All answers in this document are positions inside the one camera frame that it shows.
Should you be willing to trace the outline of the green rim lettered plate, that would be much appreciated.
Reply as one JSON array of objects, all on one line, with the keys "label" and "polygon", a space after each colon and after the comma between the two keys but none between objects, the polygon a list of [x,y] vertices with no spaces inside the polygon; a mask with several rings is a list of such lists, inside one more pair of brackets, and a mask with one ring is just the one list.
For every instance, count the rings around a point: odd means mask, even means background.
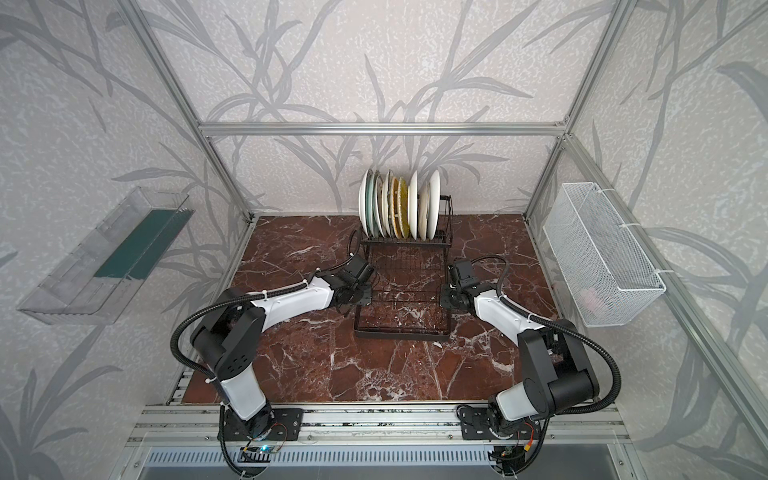
[{"label": "green rim lettered plate", "polygon": [[363,175],[358,196],[358,214],[363,227],[364,234],[367,237],[371,237],[372,228],[368,217],[368,182],[371,178],[372,170],[368,169]]}]

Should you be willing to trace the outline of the orange sunburst plate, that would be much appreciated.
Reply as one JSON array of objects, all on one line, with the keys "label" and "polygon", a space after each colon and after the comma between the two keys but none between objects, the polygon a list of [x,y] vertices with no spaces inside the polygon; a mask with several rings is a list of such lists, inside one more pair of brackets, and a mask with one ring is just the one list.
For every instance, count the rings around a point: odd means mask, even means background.
[{"label": "orange sunburst plate", "polygon": [[440,172],[435,170],[429,180],[429,210],[428,210],[428,224],[427,224],[427,236],[429,240],[433,240],[436,235],[437,222],[439,217],[440,208],[440,189],[441,180]]},{"label": "orange sunburst plate", "polygon": [[387,220],[384,215],[384,200],[385,200],[384,177],[382,176],[380,171],[376,171],[374,187],[375,187],[375,197],[376,197],[376,221],[377,221],[378,229],[380,232],[380,236],[383,238],[387,238],[389,235],[389,231],[387,227]]}]

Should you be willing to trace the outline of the yellow woven plate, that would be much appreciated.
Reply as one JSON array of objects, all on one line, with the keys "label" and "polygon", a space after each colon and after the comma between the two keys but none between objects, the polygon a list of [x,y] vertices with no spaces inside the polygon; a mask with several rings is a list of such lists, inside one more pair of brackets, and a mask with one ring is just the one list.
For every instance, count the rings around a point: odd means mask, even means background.
[{"label": "yellow woven plate", "polygon": [[407,239],[410,236],[410,227],[408,223],[408,186],[404,178],[398,179],[397,221],[400,229],[400,237]]}]

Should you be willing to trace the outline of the cream floral plate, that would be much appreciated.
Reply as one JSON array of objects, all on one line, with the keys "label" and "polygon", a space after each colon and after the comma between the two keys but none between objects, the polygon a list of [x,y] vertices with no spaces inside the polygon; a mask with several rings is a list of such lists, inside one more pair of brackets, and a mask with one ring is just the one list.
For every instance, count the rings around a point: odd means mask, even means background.
[{"label": "cream floral plate", "polygon": [[383,190],[382,190],[382,215],[383,215],[383,226],[385,228],[385,235],[387,238],[395,238],[396,237],[396,229],[393,225],[393,216],[392,216],[392,199],[391,199],[391,182],[392,182],[392,171],[389,171],[386,176],[384,177],[383,182]]}]

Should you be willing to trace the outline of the mint green flower plate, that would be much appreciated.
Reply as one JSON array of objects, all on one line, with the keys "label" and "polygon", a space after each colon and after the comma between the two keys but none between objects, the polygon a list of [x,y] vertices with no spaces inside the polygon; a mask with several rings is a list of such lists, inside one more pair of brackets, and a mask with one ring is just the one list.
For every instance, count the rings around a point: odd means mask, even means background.
[{"label": "mint green flower plate", "polygon": [[375,180],[376,172],[374,170],[369,170],[366,180],[365,209],[368,235],[370,238],[379,238],[381,235],[377,220]]}]

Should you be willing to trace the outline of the white plate black emblem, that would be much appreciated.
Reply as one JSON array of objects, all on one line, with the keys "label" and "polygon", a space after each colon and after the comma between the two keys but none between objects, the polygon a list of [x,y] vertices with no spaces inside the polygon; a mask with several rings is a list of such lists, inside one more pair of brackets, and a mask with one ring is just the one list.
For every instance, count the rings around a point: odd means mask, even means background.
[{"label": "white plate black emblem", "polygon": [[408,225],[413,239],[418,238],[418,172],[414,171],[408,184]]}]

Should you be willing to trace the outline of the orange woven bamboo plate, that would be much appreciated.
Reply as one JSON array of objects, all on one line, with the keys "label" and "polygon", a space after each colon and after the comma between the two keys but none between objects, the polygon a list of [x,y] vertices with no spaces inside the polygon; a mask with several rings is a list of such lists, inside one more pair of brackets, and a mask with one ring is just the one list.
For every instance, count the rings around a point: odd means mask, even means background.
[{"label": "orange woven bamboo plate", "polygon": [[402,231],[399,226],[398,222],[398,178],[396,176],[392,176],[392,178],[389,181],[389,215],[390,215],[390,223],[391,223],[391,230],[392,230],[392,236],[394,238],[400,239],[402,237]]}]

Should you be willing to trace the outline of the orange sunburst plate front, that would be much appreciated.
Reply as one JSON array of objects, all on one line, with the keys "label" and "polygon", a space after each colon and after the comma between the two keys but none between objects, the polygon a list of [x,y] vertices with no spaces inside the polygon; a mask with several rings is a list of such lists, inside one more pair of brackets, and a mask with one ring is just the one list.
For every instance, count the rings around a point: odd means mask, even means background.
[{"label": "orange sunburst plate front", "polygon": [[376,197],[376,221],[377,221],[378,229],[380,232],[380,236],[383,238],[387,238],[389,235],[389,231],[387,227],[387,220],[384,215],[384,200],[385,200],[384,177],[382,176],[380,171],[376,171],[374,187],[375,187],[375,197]]}]

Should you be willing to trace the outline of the black round plate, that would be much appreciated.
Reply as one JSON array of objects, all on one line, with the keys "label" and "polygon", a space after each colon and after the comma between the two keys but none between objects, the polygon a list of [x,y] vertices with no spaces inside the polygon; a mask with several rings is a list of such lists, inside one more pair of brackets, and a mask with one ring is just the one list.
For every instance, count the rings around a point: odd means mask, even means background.
[{"label": "black round plate", "polygon": [[418,217],[417,217],[417,231],[421,241],[427,240],[428,229],[428,208],[430,204],[430,191],[429,186],[424,184],[419,191],[419,204],[418,204]]}]

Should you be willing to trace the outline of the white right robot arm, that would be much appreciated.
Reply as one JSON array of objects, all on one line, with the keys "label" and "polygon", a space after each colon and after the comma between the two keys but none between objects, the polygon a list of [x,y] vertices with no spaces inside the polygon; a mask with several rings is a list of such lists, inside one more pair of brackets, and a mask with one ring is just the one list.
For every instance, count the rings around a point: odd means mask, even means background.
[{"label": "white right robot arm", "polygon": [[516,477],[539,456],[553,417],[610,406],[620,394],[622,376],[610,353],[573,322],[545,318],[504,294],[509,271],[499,255],[455,259],[447,267],[441,305],[490,324],[517,346],[521,381],[489,397],[485,419],[475,422],[475,407],[456,408],[462,424],[499,440],[516,437],[522,428],[529,431],[525,444],[489,453],[494,471]]}]

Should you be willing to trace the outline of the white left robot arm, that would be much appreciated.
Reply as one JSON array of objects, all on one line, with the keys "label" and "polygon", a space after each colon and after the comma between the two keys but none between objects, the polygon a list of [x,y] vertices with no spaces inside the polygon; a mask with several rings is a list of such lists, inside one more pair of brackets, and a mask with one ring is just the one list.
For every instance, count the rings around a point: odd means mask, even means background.
[{"label": "white left robot arm", "polygon": [[309,312],[360,304],[371,289],[374,272],[364,257],[349,251],[343,262],[318,268],[298,283],[250,293],[227,289],[172,332],[172,356],[204,375],[219,395],[217,440],[225,463],[237,478],[254,479],[262,471],[235,463],[226,445],[225,428],[235,429],[248,440],[261,440],[277,425],[253,367],[263,332]]}]

